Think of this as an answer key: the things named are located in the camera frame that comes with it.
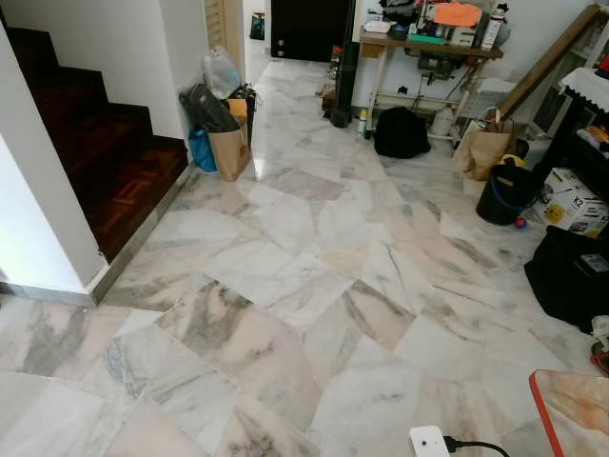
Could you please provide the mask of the white printed cardboard box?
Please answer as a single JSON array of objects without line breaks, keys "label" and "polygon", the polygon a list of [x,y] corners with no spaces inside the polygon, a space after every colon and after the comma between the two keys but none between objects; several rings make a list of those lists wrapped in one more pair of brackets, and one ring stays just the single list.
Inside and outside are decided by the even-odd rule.
[{"label": "white printed cardboard box", "polygon": [[609,222],[609,204],[572,169],[556,167],[544,179],[532,209],[548,226],[599,238]]}]

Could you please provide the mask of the large black bag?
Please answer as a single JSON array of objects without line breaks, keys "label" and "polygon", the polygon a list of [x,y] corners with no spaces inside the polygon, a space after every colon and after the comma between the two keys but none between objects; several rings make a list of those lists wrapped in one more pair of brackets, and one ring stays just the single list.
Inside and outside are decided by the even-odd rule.
[{"label": "large black bag", "polygon": [[548,226],[523,269],[548,316],[591,334],[593,319],[609,313],[608,241]]}]

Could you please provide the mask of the black cabinet with lace cloth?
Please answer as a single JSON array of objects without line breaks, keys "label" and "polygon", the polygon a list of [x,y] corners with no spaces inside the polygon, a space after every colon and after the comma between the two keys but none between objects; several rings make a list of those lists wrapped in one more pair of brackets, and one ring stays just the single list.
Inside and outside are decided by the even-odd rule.
[{"label": "black cabinet with lace cloth", "polygon": [[567,101],[557,139],[560,164],[572,169],[601,199],[609,195],[608,139],[592,128],[608,129],[609,79],[591,67],[571,70],[560,80]]}]

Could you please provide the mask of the black bucket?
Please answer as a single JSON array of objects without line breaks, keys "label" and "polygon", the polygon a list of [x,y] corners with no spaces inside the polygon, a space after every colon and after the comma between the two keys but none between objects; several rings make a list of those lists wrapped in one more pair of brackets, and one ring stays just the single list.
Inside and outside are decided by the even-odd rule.
[{"label": "black bucket", "polygon": [[491,225],[517,225],[523,211],[534,205],[540,187],[542,180],[521,158],[505,155],[488,170],[475,211]]}]

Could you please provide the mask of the brown paper bag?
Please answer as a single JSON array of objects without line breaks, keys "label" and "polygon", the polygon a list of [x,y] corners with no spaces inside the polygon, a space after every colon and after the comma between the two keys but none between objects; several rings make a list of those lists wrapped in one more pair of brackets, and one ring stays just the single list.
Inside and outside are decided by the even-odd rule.
[{"label": "brown paper bag", "polygon": [[468,179],[486,180],[492,166],[513,147],[517,136],[512,119],[505,117],[496,106],[485,109],[465,128],[454,151],[454,165]]},{"label": "brown paper bag", "polygon": [[249,151],[249,101],[247,97],[226,100],[227,109],[238,122],[238,128],[228,131],[209,131],[207,138],[217,174],[222,180],[236,180],[251,161]]}]

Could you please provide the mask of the long wooden plank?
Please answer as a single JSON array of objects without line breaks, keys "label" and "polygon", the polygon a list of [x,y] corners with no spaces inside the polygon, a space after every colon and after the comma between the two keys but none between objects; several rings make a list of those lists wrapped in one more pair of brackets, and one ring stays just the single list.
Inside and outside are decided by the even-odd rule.
[{"label": "long wooden plank", "polygon": [[532,94],[532,91],[542,83],[551,70],[555,69],[562,54],[573,48],[573,44],[580,35],[595,25],[608,22],[609,12],[600,4],[590,4],[578,14],[573,22],[562,31],[549,49],[536,61],[525,77],[496,105],[496,113],[506,118],[512,116],[523,100]]}]

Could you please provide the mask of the white plastic basket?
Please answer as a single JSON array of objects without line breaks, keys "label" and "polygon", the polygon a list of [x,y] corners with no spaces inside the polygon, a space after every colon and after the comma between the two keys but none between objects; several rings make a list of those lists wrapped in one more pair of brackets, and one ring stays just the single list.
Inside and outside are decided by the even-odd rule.
[{"label": "white plastic basket", "polygon": [[478,86],[465,97],[460,117],[479,118],[489,109],[496,108],[514,90],[517,83],[499,78],[483,78]]}]

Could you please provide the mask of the marble folding table red edge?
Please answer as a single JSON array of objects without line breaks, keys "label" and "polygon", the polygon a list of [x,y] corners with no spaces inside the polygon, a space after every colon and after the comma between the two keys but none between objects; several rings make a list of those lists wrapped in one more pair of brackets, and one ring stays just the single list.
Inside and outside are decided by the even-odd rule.
[{"label": "marble folding table red edge", "polygon": [[609,457],[609,379],[537,369],[529,375],[554,457]]}]

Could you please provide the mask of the black backpack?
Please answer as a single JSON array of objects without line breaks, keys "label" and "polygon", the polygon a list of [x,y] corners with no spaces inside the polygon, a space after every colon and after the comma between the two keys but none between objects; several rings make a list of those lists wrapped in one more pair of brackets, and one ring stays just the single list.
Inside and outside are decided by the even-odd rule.
[{"label": "black backpack", "polygon": [[385,109],[375,126],[374,149],[391,158],[414,158],[431,150],[425,119],[404,106]]}]

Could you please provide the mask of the cluttered wooden work shelf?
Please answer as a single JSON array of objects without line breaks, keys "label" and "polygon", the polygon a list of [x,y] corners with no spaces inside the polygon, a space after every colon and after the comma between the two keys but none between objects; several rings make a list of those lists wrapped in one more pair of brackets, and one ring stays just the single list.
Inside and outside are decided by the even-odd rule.
[{"label": "cluttered wooden work shelf", "polygon": [[451,100],[438,99],[438,97],[422,97],[421,95],[400,95],[396,92],[380,91],[386,69],[390,65],[390,56],[393,49],[402,50],[404,53],[418,51],[420,53],[429,53],[429,55],[439,55],[448,58],[461,58],[466,62],[469,71],[462,78],[462,82],[458,84],[458,88],[462,89],[461,100],[458,101],[454,114],[460,114],[465,106],[469,104],[471,96],[475,94],[480,83],[479,77],[482,73],[484,65],[490,60],[501,58],[503,52],[501,50],[483,50],[480,48],[461,47],[461,45],[445,45],[445,44],[430,44],[423,42],[409,42],[407,39],[393,38],[387,33],[371,33],[371,31],[361,31],[358,44],[361,45],[360,55],[362,58],[374,58],[377,61],[377,66],[373,70],[375,75],[374,82],[371,83],[371,91],[369,92],[369,105],[366,110],[368,113],[362,113],[361,119],[363,122],[363,136],[365,139],[371,139],[377,129],[377,107],[382,97],[386,97],[384,105],[388,108],[390,101],[393,100],[410,100],[412,104],[429,103],[431,109],[440,108],[442,105],[451,103]]}]

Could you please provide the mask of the orange cloth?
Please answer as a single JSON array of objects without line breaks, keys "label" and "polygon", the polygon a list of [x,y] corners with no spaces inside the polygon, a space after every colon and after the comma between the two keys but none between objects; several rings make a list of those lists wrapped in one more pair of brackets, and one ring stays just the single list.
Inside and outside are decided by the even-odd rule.
[{"label": "orange cloth", "polygon": [[478,5],[460,3],[453,0],[451,3],[435,4],[432,22],[458,28],[475,28],[481,21],[483,9]]}]

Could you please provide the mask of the black tower fan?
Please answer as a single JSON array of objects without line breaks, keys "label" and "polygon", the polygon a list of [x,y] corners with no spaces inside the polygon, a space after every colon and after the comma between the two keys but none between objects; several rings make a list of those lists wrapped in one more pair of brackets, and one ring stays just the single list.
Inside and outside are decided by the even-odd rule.
[{"label": "black tower fan", "polygon": [[340,53],[335,80],[335,100],[330,122],[336,128],[346,128],[352,121],[352,101],[357,68],[360,65],[360,44],[347,42]]}]

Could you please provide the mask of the blue bag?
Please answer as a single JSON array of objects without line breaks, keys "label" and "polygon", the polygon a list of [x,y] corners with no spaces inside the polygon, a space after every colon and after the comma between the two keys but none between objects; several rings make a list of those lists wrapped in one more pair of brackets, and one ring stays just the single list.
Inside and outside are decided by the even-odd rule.
[{"label": "blue bag", "polygon": [[203,174],[214,175],[218,171],[212,148],[210,147],[208,133],[205,128],[192,128],[187,136],[187,147],[190,152],[191,164]]}]

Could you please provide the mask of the white plastic bag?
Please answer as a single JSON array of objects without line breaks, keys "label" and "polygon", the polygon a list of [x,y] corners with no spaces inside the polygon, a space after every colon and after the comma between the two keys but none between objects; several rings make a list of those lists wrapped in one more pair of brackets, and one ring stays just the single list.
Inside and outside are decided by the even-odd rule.
[{"label": "white plastic bag", "polygon": [[202,61],[206,87],[217,99],[225,100],[243,85],[243,78],[225,48],[210,49]]}]

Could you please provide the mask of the flat black bag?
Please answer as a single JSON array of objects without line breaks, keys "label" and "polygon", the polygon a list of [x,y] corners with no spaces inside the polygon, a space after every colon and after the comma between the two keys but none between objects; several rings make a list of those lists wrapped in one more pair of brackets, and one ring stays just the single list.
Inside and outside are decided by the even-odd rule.
[{"label": "flat black bag", "polygon": [[241,126],[227,105],[217,99],[204,83],[180,91],[178,97],[187,117],[208,133],[230,133]]}]

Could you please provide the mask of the dark wooden staircase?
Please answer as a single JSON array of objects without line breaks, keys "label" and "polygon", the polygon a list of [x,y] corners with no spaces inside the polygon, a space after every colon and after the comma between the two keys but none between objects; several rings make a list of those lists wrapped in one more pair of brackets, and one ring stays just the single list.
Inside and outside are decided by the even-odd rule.
[{"label": "dark wooden staircase", "polygon": [[46,31],[6,33],[88,227],[113,261],[186,169],[187,145],[153,133],[145,106],[110,101],[103,73],[61,65]]}]

